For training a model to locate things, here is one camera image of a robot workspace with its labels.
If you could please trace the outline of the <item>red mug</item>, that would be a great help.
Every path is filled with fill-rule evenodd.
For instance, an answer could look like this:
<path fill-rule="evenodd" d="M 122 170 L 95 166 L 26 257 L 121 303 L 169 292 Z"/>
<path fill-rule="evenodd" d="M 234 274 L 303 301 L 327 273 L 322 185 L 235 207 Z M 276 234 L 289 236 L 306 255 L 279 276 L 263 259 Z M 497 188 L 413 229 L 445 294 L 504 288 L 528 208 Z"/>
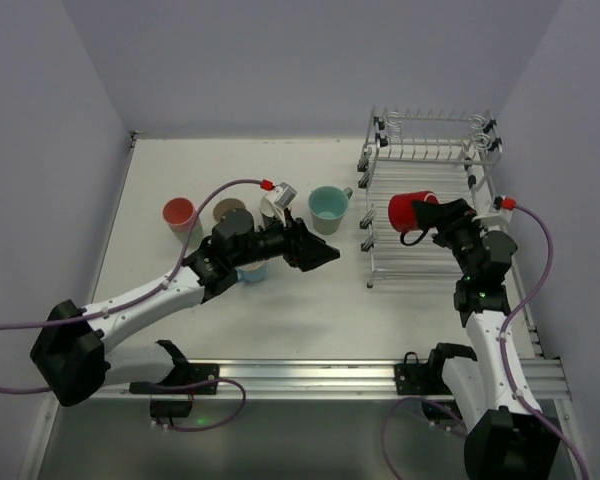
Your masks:
<path fill-rule="evenodd" d="M 437 204 L 437 196 L 431 191 L 420 191 L 411 193 L 402 193 L 394 195 L 388 204 L 388 219 L 393 229 L 400 234 L 400 243 L 405 247 L 412 247 L 420 243 L 427 230 L 422 230 L 418 226 L 414 202 L 426 202 Z M 411 242 L 405 240 L 406 235 L 413 231 L 420 231 L 420 235 Z"/>

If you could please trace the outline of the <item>light blue mug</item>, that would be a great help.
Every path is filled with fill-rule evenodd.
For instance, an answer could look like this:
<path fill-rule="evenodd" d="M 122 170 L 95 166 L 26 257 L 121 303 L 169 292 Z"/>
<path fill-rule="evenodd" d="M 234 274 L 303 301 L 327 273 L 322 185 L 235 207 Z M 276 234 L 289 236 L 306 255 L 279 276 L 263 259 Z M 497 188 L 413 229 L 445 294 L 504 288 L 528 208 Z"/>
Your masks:
<path fill-rule="evenodd" d="M 260 283 L 269 275 L 269 267 L 266 261 L 255 262 L 236 268 L 238 281 L 241 283 Z"/>

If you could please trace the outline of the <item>dark green mug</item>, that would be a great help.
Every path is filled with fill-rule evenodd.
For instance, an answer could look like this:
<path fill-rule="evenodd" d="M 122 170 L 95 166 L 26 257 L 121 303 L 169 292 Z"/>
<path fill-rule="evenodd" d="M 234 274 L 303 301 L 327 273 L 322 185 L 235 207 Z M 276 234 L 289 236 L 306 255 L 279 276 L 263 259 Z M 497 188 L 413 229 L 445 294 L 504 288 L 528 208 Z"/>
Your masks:
<path fill-rule="evenodd" d="M 287 220 L 285 217 L 285 222 L 281 222 L 275 215 L 270 200 L 272 199 L 273 190 L 266 193 L 259 204 L 259 212 L 261 214 L 263 225 L 265 228 L 269 228 L 275 224 L 281 224 L 283 226 L 287 225 Z"/>

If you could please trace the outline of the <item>light green mug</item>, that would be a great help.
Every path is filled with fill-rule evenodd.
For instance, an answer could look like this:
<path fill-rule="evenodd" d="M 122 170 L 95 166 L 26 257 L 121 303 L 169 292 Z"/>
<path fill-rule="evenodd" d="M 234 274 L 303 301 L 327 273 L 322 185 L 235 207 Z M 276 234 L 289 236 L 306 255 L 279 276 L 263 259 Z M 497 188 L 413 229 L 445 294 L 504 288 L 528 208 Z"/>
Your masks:
<path fill-rule="evenodd" d="M 311 192 L 308 207 L 314 230 L 322 235 L 334 234 L 345 216 L 353 195 L 350 187 L 322 186 Z"/>

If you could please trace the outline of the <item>beige tall cup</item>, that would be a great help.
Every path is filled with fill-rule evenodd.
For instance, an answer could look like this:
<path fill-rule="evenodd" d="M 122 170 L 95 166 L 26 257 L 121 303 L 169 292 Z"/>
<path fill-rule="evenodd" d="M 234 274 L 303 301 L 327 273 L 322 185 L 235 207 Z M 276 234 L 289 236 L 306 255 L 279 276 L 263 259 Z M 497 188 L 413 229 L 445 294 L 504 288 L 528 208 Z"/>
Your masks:
<path fill-rule="evenodd" d="M 234 210 L 245 210 L 246 205 L 237 198 L 225 198 L 220 200 L 213 209 L 213 218 L 216 223 L 221 222 L 228 213 Z"/>

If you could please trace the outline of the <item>green cup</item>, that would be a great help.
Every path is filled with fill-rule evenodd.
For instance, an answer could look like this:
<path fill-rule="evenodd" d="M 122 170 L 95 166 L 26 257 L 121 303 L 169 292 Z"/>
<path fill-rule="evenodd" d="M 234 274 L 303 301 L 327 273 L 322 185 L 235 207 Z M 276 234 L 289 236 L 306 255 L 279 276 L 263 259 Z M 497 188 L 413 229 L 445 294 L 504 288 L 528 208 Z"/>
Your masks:
<path fill-rule="evenodd" d="M 201 241 L 204 239 L 204 236 L 204 227 L 200 220 L 196 222 L 191 233 L 188 233 L 187 231 L 181 231 L 176 233 L 176 237 L 180 240 L 181 243 L 184 243 L 184 241 L 188 239 L 188 249 L 197 249 Z"/>

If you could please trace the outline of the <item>pink cup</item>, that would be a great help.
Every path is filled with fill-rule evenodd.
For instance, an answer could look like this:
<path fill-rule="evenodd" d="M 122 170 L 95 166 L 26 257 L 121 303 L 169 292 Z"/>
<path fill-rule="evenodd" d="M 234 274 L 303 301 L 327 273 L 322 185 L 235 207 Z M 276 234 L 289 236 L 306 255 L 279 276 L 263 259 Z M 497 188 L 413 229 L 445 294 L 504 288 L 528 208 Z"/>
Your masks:
<path fill-rule="evenodd" d="M 176 233 L 183 233 L 191 228 L 195 213 L 194 204 L 184 197 L 169 200 L 162 209 L 163 220 Z"/>

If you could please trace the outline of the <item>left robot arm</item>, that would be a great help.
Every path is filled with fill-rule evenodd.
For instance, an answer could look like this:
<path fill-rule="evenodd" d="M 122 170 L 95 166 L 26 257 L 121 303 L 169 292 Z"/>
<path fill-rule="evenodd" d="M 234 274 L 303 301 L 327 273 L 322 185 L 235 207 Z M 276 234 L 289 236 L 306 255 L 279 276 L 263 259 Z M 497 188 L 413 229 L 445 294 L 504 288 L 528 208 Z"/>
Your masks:
<path fill-rule="evenodd" d="M 30 358 L 64 407 L 109 385 L 130 384 L 143 393 L 191 392 L 198 379 L 173 342 L 136 348 L 124 341 L 220 296 L 238 282 L 238 268 L 275 257 L 308 272 L 339 259 L 340 252 L 300 218 L 286 217 L 263 228 L 248 211 L 232 211 L 180 261 L 177 272 L 100 303 L 78 307 L 67 300 L 56 305 Z"/>

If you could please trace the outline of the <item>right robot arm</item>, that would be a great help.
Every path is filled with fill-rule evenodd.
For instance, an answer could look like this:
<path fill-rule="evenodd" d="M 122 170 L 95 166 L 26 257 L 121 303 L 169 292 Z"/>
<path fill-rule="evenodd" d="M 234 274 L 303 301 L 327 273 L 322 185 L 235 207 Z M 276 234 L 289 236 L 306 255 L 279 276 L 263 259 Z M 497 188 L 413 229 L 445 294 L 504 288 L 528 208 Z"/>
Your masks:
<path fill-rule="evenodd" d="M 454 308 L 473 358 L 443 360 L 441 377 L 467 429 L 464 465 L 471 479 L 546 479 L 559 447 L 524 376 L 509 329 L 513 312 L 504 280 L 517 251 L 514 240 L 489 226 L 464 200 L 415 200 L 417 227 L 449 249 L 462 276 Z"/>

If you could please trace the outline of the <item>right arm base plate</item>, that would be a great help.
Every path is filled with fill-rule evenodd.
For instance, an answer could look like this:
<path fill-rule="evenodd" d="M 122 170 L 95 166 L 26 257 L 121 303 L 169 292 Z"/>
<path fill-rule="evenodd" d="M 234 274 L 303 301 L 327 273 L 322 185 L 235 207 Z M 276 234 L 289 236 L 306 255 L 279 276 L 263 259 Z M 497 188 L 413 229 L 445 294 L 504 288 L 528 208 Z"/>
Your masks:
<path fill-rule="evenodd" d="M 451 390 L 442 380 L 445 358 L 436 349 L 426 360 L 414 351 L 407 352 L 403 360 L 394 365 L 394 383 L 399 396 L 450 395 Z"/>

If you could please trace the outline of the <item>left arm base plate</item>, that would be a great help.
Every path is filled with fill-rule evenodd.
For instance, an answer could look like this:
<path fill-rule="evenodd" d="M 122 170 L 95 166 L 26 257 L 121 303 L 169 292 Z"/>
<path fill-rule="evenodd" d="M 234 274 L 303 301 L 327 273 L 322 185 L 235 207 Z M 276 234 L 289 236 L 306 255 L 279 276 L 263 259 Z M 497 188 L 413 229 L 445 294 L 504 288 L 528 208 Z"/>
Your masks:
<path fill-rule="evenodd" d="M 217 363 L 184 361 L 161 381 L 131 383 L 129 392 L 136 395 L 215 395 L 217 386 L 213 380 L 219 375 Z"/>

